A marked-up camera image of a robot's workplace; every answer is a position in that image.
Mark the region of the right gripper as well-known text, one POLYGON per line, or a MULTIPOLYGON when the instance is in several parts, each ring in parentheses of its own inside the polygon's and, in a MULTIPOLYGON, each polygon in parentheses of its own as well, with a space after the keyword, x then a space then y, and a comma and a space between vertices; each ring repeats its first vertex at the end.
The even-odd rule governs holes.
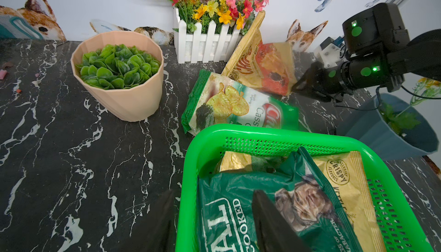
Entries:
POLYGON ((410 42, 398 6, 379 3, 344 21, 342 28, 346 60, 333 68, 314 63, 291 91, 330 102, 334 95, 372 86, 398 90, 404 76, 393 71, 388 54, 404 49, 410 42))

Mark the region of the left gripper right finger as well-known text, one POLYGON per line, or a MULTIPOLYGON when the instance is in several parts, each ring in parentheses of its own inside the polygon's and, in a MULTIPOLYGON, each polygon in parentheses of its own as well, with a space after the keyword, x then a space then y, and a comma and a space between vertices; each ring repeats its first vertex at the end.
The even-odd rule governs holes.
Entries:
POLYGON ((311 250, 297 236, 264 191, 253 192, 252 212, 259 251, 309 252, 311 250))

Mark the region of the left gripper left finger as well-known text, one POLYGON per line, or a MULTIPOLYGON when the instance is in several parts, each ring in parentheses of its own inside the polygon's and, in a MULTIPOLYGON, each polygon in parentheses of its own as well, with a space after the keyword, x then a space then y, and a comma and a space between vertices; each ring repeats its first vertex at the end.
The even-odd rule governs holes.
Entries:
POLYGON ((165 191, 155 202, 134 234, 135 252, 174 252, 174 190, 165 191))

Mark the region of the tan red kettle chips bag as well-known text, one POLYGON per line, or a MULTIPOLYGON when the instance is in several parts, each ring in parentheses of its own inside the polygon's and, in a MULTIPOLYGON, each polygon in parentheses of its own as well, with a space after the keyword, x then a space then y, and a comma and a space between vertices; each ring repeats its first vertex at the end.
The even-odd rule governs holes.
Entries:
POLYGON ((226 64, 222 75, 258 91, 289 96, 297 82, 291 45, 263 43, 259 12, 226 64))

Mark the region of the dark green REAL chips bag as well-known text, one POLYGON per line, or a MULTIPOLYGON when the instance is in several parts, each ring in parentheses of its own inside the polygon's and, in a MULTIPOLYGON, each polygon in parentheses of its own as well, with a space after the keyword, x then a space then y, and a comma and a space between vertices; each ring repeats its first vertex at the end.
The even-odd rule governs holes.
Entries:
POLYGON ((202 252, 359 252, 331 184, 305 148, 272 173, 220 172, 198 182, 202 252))

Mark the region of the green white cassava chips bag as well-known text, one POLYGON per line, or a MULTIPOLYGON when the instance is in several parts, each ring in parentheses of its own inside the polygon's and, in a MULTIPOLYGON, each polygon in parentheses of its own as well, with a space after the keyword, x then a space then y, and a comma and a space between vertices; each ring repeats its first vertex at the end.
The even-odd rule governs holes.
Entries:
POLYGON ((185 133, 196 136, 215 124, 298 130, 299 110, 226 76, 202 69, 181 116, 185 133))

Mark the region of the tan green kettle chips bag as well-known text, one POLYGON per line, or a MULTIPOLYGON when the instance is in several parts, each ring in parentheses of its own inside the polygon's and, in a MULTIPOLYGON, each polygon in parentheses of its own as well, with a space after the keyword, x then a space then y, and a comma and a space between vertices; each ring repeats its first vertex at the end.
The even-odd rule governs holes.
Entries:
MULTIPOLYGON (((386 251, 360 152, 313 156, 312 159, 333 187, 363 250, 386 251)), ((282 156, 263 157, 226 152, 218 162, 215 173, 239 170, 272 173, 286 161, 287 157, 282 156)))

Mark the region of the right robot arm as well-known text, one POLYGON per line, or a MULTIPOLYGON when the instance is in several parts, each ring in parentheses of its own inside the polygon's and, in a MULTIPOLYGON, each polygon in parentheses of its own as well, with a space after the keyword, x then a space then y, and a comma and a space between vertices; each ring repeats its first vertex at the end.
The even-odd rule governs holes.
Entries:
POLYGON ((333 68, 314 62, 292 87, 299 95, 331 102, 373 86, 401 88, 404 75, 441 79, 441 31, 410 39, 399 8, 379 3, 343 22, 346 61, 333 68))

